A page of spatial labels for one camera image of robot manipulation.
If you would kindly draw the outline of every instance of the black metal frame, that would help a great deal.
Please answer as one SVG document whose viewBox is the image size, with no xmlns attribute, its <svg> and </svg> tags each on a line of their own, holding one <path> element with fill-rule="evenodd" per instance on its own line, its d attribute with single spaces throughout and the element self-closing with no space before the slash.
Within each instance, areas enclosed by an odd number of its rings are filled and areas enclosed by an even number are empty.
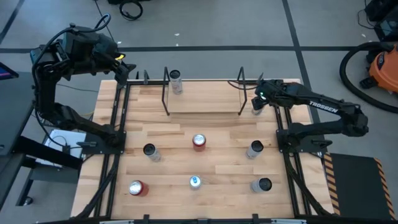
<svg viewBox="0 0 398 224">
<path fill-rule="evenodd" d="M 239 80 L 240 74 L 243 76 L 243 81 Z M 165 73 L 164 73 L 164 80 L 163 81 L 157 81 L 157 80 L 147 80 L 146 82 L 143 82 L 142 80 L 134 80 L 131 81 L 129 80 L 126 85 L 126 92 L 124 95 L 124 102 L 123 102 L 123 107 L 122 107 L 122 117 L 121 117 L 121 122 L 120 122 L 120 128 L 119 130 L 124 131 L 124 124 L 126 121 L 126 115 L 127 115 L 127 107 L 128 107 L 128 99 L 129 99 L 129 92 L 130 92 L 130 87 L 133 85 L 163 85 L 163 92 L 162 92 L 162 102 L 165 106 L 166 113 L 167 107 L 164 102 L 164 92 L 165 92 L 165 84 L 169 82 L 165 80 L 166 76 L 168 76 L 168 71 L 167 68 L 165 67 Z M 254 80 L 249 80 L 248 82 L 245 81 L 244 79 L 244 71 L 243 68 L 239 71 L 239 77 L 238 77 L 238 83 L 242 83 L 245 85 L 255 85 L 256 81 Z M 116 120 L 116 114 L 118 110 L 118 102 L 119 102 L 119 96 L 120 96 L 120 89 L 116 91 L 115 94 L 115 100 L 114 100 L 114 106 L 113 106 L 113 112 L 112 112 L 112 117 L 111 117 L 111 124 L 115 124 Z M 244 105 L 246 104 L 247 101 L 247 94 L 246 94 L 246 87 L 244 87 L 244 92 L 245 92 L 245 103 L 243 104 L 243 107 L 241 108 L 240 113 L 242 112 Z M 277 124 L 278 124 L 278 129 L 283 129 L 283 124 L 282 124 L 282 117 L 280 114 L 280 108 L 277 106 L 274 106 L 275 110 L 275 115 L 277 118 Z M 287 108 L 284 108 L 286 119 L 288 125 L 292 122 L 292 118 L 290 115 L 290 111 Z M 336 217 L 336 216 L 315 216 L 311 215 L 311 209 L 308 203 L 307 198 L 304 196 L 302 193 L 303 201 L 304 201 L 304 209 L 305 209 L 305 215 L 300 214 L 299 210 L 299 205 L 297 202 L 297 196 L 296 196 L 296 191 L 295 191 L 295 186 L 294 186 L 294 180 L 291 177 L 291 175 L 288 172 L 288 164 L 291 165 L 290 163 L 290 156 L 288 152 L 283 152 L 282 153 L 284 157 L 284 162 L 285 162 L 285 168 L 286 168 L 286 174 L 287 174 L 287 180 L 288 180 L 288 185 L 289 185 L 289 191 L 290 191 L 290 198 L 292 201 L 292 208 L 294 211 L 294 219 L 271 219 L 271 218 L 259 218 L 258 214 L 253 214 L 252 218 L 247 218 L 247 219 L 188 219 L 188 220 L 150 220 L 149 215 L 144 215 L 142 220 L 130 220 L 130 223 L 135 223 L 135 224 L 147 224 L 147 223 L 164 223 L 164 224 L 171 224 L 171 223 L 189 223 L 189 224 L 230 224 L 230 223 L 242 223 L 242 224 L 260 224 L 260 223 L 293 223 L 293 221 L 296 221 L 297 223 L 324 223 L 324 224 L 329 224 L 329 223 L 395 223 L 397 224 L 398 222 L 395 221 L 389 221 L 389 220 L 371 220 L 371 219 L 363 219 L 363 218 L 345 218 L 345 217 Z M 294 160 L 296 164 L 296 170 L 298 173 L 298 176 L 300 177 L 300 180 L 304 182 L 303 178 L 303 171 L 302 171 L 302 166 L 301 166 L 301 161 L 299 154 L 297 152 L 293 153 L 294 155 Z M 119 163 L 119 157 L 120 155 L 115 155 L 114 158 L 114 163 L 116 163 L 116 172 L 118 168 L 118 163 Z M 102 172 L 101 172 L 101 182 L 103 182 L 105 176 L 106 176 L 106 171 L 108 169 L 108 164 L 109 164 L 109 156 L 105 155 L 104 156 L 104 162 L 103 162 L 103 167 L 102 167 Z M 108 203 L 107 203 L 107 208 L 106 208 L 106 215 L 105 216 L 100 216 L 100 210 L 101 210 L 101 200 L 98 200 L 96 204 L 96 210 L 94 213 L 94 217 L 88 218 L 72 218 L 69 220 L 64 220 L 64 221 L 58 221 L 58 222 L 50 222 L 51 224 L 69 224 L 69 223 L 95 223 L 98 224 L 103 221 L 110 221 L 111 220 L 111 213 L 112 213 L 112 208 L 113 208 L 113 199 L 114 199 L 114 191 L 115 191 L 115 186 L 116 186 L 116 178 L 117 176 L 115 175 L 111 181 L 111 186 L 109 190 L 109 197 L 108 197 Z"/>
</svg>

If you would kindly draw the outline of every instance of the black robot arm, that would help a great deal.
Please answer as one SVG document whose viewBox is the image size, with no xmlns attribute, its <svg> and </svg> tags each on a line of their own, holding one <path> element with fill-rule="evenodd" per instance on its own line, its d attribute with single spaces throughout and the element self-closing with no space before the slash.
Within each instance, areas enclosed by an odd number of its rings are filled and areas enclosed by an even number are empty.
<svg viewBox="0 0 398 224">
<path fill-rule="evenodd" d="M 368 131 L 368 118 L 359 105 L 319 95 L 299 83 L 284 83 L 283 80 L 260 80 L 252 99 L 253 108 L 259 110 L 265 105 L 277 105 L 291 109 L 293 105 L 309 105 L 340 116 L 337 121 L 304 125 L 292 123 L 281 135 L 289 147 L 295 147 L 306 136 L 322 134 L 344 134 L 364 136 Z"/>
<path fill-rule="evenodd" d="M 53 38 L 47 45 L 30 52 L 35 81 L 35 109 L 43 119 L 60 129 L 80 129 L 115 146 L 119 142 L 118 134 L 110 124 L 96 124 L 82 118 L 69 106 L 55 102 L 55 87 L 62 77 L 70 80 L 72 75 L 114 72 L 118 87 L 126 84 L 129 72 L 136 66 L 120 63 L 118 60 L 124 54 L 118 52 L 118 46 L 112 39 L 97 34 L 95 31 L 98 30 L 71 24 L 58 33 L 58 36 L 63 34 L 62 40 L 53 42 Z"/>
</svg>

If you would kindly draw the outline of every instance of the wooden tabletop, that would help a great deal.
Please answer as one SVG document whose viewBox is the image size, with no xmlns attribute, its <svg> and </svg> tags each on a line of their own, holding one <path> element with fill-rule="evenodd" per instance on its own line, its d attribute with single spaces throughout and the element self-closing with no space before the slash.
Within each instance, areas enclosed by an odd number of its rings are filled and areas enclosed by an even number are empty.
<svg viewBox="0 0 398 224">
<path fill-rule="evenodd" d="M 184 91 L 194 92 L 193 83 L 184 81 Z M 225 81 L 212 81 L 211 85 L 217 83 L 223 88 L 226 84 Z M 109 123 L 115 89 L 115 81 L 101 82 L 95 122 Z M 201 94 L 202 90 L 197 88 L 196 91 Z M 237 98 L 242 103 L 243 91 L 238 92 Z M 141 219 L 144 214 L 161 219 L 251 218 L 253 213 L 258 213 L 260 218 L 293 217 L 283 157 L 277 148 L 275 113 L 267 106 L 259 116 L 252 115 L 250 99 L 254 97 L 254 90 L 248 90 L 248 103 L 241 116 L 229 109 L 223 112 L 222 107 L 215 109 L 218 113 L 199 113 L 195 108 L 187 111 L 185 107 L 186 113 L 167 116 L 161 96 L 161 86 L 131 87 L 125 126 L 126 150 L 119 163 L 113 219 Z M 211 100 L 211 95 L 204 96 Z M 175 101 L 170 102 L 172 99 L 169 97 L 167 104 L 178 106 Z M 206 106 L 206 101 L 200 103 L 202 107 Z M 294 106 L 291 115 L 293 122 L 310 122 L 306 106 Z M 206 136 L 203 152 L 192 149 L 192 137 L 198 133 Z M 253 140 L 260 140 L 265 148 L 256 159 L 250 160 L 245 152 Z M 152 162 L 144 155 L 142 147 L 147 143 L 157 147 L 162 155 L 160 162 Z M 304 153 L 300 158 L 307 187 L 326 210 L 333 212 L 321 161 Z M 97 190 L 102 161 L 103 156 L 97 155 L 83 164 L 71 216 L 79 214 Z M 203 185 L 199 190 L 190 189 L 192 175 L 202 178 Z M 269 178 L 272 188 L 255 194 L 249 184 L 261 177 Z M 128 187 L 133 180 L 149 185 L 147 196 L 129 194 Z M 297 186 L 296 191 L 303 213 Z M 104 194 L 102 215 L 107 199 L 108 190 Z"/>
</svg>

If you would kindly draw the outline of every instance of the orange vacuum cleaner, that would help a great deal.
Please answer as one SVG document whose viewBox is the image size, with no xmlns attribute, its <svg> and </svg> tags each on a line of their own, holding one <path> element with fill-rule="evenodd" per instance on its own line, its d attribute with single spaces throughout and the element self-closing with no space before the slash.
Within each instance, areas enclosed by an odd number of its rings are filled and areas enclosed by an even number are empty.
<svg viewBox="0 0 398 224">
<path fill-rule="evenodd" d="M 356 96 L 369 104 L 382 110 L 392 113 L 398 113 L 398 108 L 380 102 L 362 90 L 356 88 L 349 80 L 346 74 L 348 61 L 353 55 L 362 50 L 368 50 L 366 60 L 370 63 L 369 77 L 362 80 L 359 84 L 363 89 L 369 89 L 375 86 L 398 92 L 398 49 L 396 45 L 389 45 L 381 42 L 368 42 L 361 44 L 350 50 L 340 64 L 340 78 L 344 86 L 347 87 Z"/>
</svg>

